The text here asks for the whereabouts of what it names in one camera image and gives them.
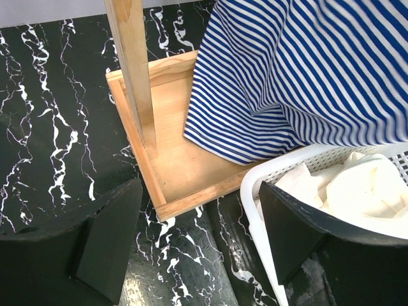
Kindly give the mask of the blue white striped tank top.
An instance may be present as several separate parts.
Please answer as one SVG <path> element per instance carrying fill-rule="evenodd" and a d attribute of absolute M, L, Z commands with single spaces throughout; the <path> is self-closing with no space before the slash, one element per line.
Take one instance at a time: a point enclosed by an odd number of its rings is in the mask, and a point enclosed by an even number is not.
<path fill-rule="evenodd" d="M 236 164 L 407 141 L 406 1 L 217 1 L 184 136 Z"/>

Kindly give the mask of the wooden clothes rack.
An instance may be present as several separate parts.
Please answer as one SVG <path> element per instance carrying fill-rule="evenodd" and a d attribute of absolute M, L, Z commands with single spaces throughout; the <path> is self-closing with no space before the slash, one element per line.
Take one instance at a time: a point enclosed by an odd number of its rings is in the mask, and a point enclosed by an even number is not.
<path fill-rule="evenodd" d="M 149 61 L 141 1 L 107 1 L 120 69 L 106 80 L 156 215 L 166 221 L 236 191 L 250 165 L 184 137 L 197 52 Z"/>

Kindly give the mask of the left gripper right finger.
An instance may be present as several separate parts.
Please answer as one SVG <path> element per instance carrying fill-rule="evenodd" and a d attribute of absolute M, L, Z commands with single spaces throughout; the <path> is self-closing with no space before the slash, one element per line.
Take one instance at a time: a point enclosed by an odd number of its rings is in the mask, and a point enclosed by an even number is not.
<path fill-rule="evenodd" d="M 259 190 L 289 305 L 407 305 L 407 241 L 351 225 L 275 185 Z"/>

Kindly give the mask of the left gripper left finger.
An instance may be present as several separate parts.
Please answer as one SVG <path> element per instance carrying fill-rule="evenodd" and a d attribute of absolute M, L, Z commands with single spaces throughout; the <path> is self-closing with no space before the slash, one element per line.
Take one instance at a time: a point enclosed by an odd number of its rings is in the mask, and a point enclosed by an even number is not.
<path fill-rule="evenodd" d="M 1 233 L 1 305 L 118 305 L 142 201 L 131 179 L 82 207 Z"/>

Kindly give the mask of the white perforated plastic basket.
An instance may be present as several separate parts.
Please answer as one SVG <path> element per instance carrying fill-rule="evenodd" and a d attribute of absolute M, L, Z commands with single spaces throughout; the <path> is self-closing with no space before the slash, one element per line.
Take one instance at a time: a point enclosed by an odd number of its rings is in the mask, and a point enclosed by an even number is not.
<path fill-rule="evenodd" d="M 262 163 L 243 178 L 249 231 L 279 305 L 406 305 L 407 237 L 350 224 L 275 186 L 305 164 L 343 163 L 350 147 L 311 145 Z"/>

